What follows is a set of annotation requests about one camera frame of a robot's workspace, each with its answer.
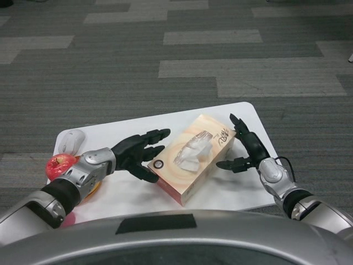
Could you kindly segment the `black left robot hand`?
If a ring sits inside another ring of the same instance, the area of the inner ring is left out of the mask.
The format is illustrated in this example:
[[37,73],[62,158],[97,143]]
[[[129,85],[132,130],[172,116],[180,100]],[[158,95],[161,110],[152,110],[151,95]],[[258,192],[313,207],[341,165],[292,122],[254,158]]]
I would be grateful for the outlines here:
[[133,135],[122,140],[111,149],[116,158],[115,169],[128,171],[140,180],[157,183],[159,177],[142,163],[153,160],[165,149],[163,145],[154,147],[154,144],[169,135],[170,129],[152,130],[143,135]]

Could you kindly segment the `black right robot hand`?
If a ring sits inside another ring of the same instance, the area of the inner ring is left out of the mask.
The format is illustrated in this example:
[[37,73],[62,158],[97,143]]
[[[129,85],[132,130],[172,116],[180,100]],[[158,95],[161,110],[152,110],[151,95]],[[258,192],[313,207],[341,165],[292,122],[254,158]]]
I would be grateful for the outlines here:
[[266,147],[257,134],[248,129],[242,119],[238,119],[234,114],[230,114],[229,118],[234,125],[235,138],[245,147],[248,157],[238,157],[232,161],[219,161],[216,166],[233,173],[245,172],[252,167],[258,169],[260,162],[270,157]]

